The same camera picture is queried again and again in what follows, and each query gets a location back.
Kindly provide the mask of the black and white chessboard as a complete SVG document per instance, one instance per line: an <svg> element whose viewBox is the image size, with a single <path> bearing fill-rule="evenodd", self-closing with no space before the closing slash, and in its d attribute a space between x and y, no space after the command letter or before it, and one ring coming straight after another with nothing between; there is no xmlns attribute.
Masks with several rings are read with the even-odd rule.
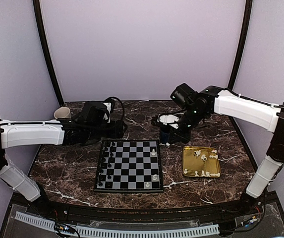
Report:
<svg viewBox="0 0 284 238"><path fill-rule="evenodd" d="M156 156L151 156L155 149ZM158 140L104 140L101 144L95 192L162 193L163 172Z"/></svg>

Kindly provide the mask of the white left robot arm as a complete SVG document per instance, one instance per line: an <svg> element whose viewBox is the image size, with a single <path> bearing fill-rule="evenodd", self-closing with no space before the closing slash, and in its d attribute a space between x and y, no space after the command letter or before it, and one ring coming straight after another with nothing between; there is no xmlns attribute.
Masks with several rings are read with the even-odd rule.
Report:
<svg viewBox="0 0 284 238"><path fill-rule="evenodd" d="M90 140L122 138L127 130L123 119L101 118L97 124L81 119L53 119L48 121L10 121L0 119L0 179L33 202L42 216L53 212L40 185L30 179L5 154L6 149L29 145L85 145Z"/></svg>

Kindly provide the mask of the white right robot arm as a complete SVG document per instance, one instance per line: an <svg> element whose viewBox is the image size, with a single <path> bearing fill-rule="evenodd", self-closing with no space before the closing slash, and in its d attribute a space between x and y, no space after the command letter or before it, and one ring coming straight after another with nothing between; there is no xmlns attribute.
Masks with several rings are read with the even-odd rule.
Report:
<svg viewBox="0 0 284 238"><path fill-rule="evenodd" d="M186 83L177 86L171 99L185 113L180 119L169 122L167 144L188 143L190 132L205 116L226 115L258 125L273 133L265 158L245 189L236 211L247 215L255 207L255 200L284 165L284 103L270 104L236 94L230 89L209 86L201 92Z"/></svg>

